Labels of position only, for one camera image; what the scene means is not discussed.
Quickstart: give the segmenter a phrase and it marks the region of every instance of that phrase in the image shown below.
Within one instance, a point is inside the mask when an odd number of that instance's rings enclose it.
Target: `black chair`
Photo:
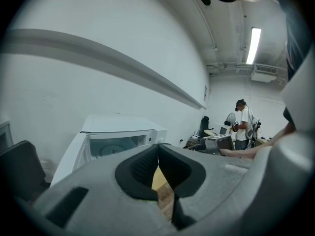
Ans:
[[[26,202],[49,186],[35,146],[22,141],[0,153],[0,170],[13,195]]]

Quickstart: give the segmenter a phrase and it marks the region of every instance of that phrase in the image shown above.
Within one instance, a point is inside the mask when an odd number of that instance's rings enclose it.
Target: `fluorescent light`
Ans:
[[[257,52],[258,44],[259,44],[259,40],[260,40],[260,34],[261,34],[261,29],[252,28],[251,47],[250,47],[250,52],[248,53],[246,64],[253,64],[254,63],[254,59],[256,56],[256,52]]]

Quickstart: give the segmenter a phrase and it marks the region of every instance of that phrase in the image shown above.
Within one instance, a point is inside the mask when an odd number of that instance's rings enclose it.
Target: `white pipe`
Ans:
[[[226,67],[226,68],[218,68],[218,67],[213,67],[213,68],[210,68],[208,67],[208,69],[215,69],[215,70],[253,70],[254,68],[253,67],[245,67],[245,66],[239,66],[239,67]]]
[[[248,64],[246,64],[246,63],[244,63],[244,62],[242,62],[242,63],[236,63],[236,62],[227,62],[227,63],[224,63],[224,62],[220,62],[220,63],[211,63],[211,64],[207,64],[207,66],[213,66],[213,65],[220,65],[220,64],[222,64],[222,65],[228,65],[228,64],[233,64],[233,65],[247,65],[248,67],[252,67],[252,66],[254,66],[254,65],[261,65],[261,66],[266,66],[266,67],[271,67],[271,68],[276,68],[276,69],[279,69],[279,70],[284,70],[284,71],[287,71],[287,69],[286,68],[283,68],[283,67],[278,67],[278,66],[273,66],[273,65],[264,65],[264,64],[257,64],[257,63],[254,63],[254,64],[252,64],[252,65],[248,65]]]
[[[208,30],[209,35],[210,35],[210,37],[211,37],[212,44],[213,44],[213,46],[214,46],[214,49],[216,50],[217,45],[216,45],[216,43],[215,43],[215,41],[214,41],[214,39],[213,39],[213,36],[212,36],[211,30],[210,30],[209,24],[208,24],[208,22],[207,22],[207,19],[206,19],[205,16],[203,15],[203,12],[202,12],[201,8],[199,7],[199,5],[197,4],[196,0],[192,0],[192,1],[193,1],[193,3],[196,5],[196,7],[197,7],[197,9],[198,9],[198,11],[199,11],[199,13],[200,13],[200,15],[201,15],[201,17],[202,17],[204,23],[206,24],[207,30]]]

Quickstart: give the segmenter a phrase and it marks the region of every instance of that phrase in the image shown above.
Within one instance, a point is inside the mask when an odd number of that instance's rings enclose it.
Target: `office equipment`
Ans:
[[[189,150],[195,150],[205,154],[221,155],[219,149],[235,150],[231,135],[214,135],[200,140],[199,144]]]
[[[253,81],[269,83],[277,78],[277,69],[263,66],[254,65],[254,69],[251,72],[251,79]]]
[[[204,131],[208,136],[216,136],[217,133],[215,133],[213,130],[207,129]]]
[[[215,123],[213,125],[214,132],[220,135],[229,135],[231,126]]]
[[[166,133],[165,128],[142,117],[89,115],[66,150],[51,185],[93,160],[143,145],[164,143]]]
[[[225,135],[227,132],[227,129],[226,128],[223,128],[221,127],[221,130],[220,130],[220,135]]]

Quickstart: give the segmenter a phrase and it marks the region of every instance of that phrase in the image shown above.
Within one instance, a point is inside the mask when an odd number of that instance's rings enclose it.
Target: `backpack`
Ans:
[[[258,130],[259,120],[254,117],[250,108],[248,108],[248,119],[249,119],[249,122],[248,122],[248,126],[247,126],[245,134],[246,134],[246,138],[251,140],[254,133],[257,132]]]

